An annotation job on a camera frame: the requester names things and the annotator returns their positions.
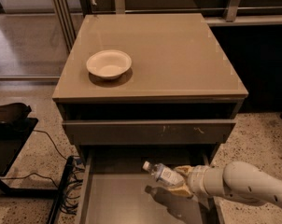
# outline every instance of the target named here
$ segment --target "bowl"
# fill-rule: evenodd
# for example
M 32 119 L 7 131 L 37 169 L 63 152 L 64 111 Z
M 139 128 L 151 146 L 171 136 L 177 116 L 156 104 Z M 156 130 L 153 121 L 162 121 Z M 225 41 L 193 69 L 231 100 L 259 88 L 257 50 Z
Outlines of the bowl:
M 123 51 L 109 49 L 92 55 L 87 63 L 88 71 L 102 79 L 116 79 L 130 69 L 131 57 Z

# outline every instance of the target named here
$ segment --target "clear plastic bottle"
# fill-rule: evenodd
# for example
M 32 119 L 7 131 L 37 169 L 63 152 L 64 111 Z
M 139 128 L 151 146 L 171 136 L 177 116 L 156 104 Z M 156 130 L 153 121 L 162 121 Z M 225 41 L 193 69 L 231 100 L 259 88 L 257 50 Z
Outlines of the clear plastic bottle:
M 153 175 L 157 182 L 162 183 L 166 187 L 179 187 L 185 181 L 182 175 L 162 163 L 152 164 L 146 161 L 143 164 L 143 169 Z

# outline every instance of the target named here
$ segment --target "speckled floor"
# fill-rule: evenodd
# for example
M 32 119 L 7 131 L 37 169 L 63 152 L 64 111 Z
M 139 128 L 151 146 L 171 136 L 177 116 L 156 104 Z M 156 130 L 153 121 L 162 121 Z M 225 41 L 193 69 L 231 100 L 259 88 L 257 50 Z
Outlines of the speckled floor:
M 66 59 L 65 51 L 57 52 L 61 57 L 55 59 L 61 60 L 53 64 L 53 72 L 60 71 L 63 67 L 61 63 Z M 7 72 L 1 67 L 0 71 L 1 74 Z M 63 132 L 62 118 L 56 104 L 51 100 L 54 88 L 54 83 L 0 82 L 0 105 L 13 102 L 29 105 L 33 110 L 30 116 L 39 119 L 36 128 L 48 132 L 65 157 L 76 155 L 74 147 L 69 144 Z M 213 164 L 223 167 L 230 161 L 247 161 L 282 180 L 282 120 L 279 114 L 237 115 L 236 126 L 228 142 L 221 145 Z M 37 172 L 52 177 L 58 183 L 64 164 L 65 160 L 57 154 L 46 135 L 32 133 L 7 177 L 25 176 Z M 52 188 L 50 181 L 36 176 L 6 182 L 11 187 Z M 48 200 L 0 198 L 0 224 L 45 223 L 51 204 L 52 201 Z M 254 207 L 219 199 L 219 205 L 227 224 L 282 224 L 282 210 L 271 204 Z M 60 214 L 57 223 L 71 224 L 74 220 L 74 216 Z

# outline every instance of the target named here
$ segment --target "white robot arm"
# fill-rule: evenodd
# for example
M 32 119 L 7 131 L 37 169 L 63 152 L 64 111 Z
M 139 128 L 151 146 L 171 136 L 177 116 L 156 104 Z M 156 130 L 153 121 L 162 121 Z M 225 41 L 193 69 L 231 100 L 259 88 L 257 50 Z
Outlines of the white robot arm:
M 267 202 L 282 208 L 282 181 L 243 161 L 233 161 L 223 169 L 195 166 L 187 186 L 196 196 L 218 196 L 249 205 Z

